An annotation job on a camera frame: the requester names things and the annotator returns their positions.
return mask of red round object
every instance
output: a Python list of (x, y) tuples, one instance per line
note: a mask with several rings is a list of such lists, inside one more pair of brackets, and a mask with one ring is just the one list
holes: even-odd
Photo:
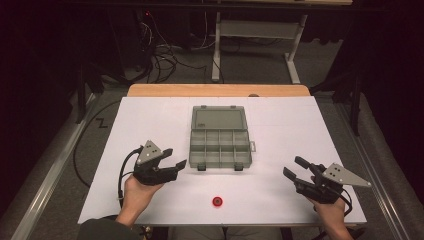
[(214, 197), (213, 198), (213, 200), (212, 200), (212, 204), (215, 206), (215, 207), (219, 207), (219, 206), (221, 206), (222, 205), (222, 198), (220, 198), (220, 197)]

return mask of sleeve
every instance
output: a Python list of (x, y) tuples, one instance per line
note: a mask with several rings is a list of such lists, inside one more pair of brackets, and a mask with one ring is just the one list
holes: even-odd
[(140, 240), (127, 226), (109, 219), (90, 219), (81, 224), (78, 240)]

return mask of person's left hand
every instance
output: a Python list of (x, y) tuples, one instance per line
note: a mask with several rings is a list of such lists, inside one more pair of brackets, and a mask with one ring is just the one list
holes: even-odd
[(124, 203), (116, 221), (132, 228), (135, 220), (149, 205), (153, 195), (163, 185), (147, 186), (131, 175), (125, 181)]

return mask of open storage case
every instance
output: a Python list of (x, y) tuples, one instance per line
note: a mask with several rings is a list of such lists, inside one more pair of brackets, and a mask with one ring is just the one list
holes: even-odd
[(252, 164), (251, 149), (244, 107), (193, 107), (190, 167), (242, 171)]

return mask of hand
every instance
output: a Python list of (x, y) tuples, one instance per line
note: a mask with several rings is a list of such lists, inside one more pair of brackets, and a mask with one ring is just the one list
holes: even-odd
[(155, 192), (163, 185), (147, 186), (131, 175), (125, 181), (124, 203), (116, 221), (132, 228), (135, 220), (149, 205)]
[(332, 240), (351, 240), (352, 236), (344, 225), (345, 202), (339, 198), (334, 204), (320, 204), (310, 198), (324, 224), (325, 231)]

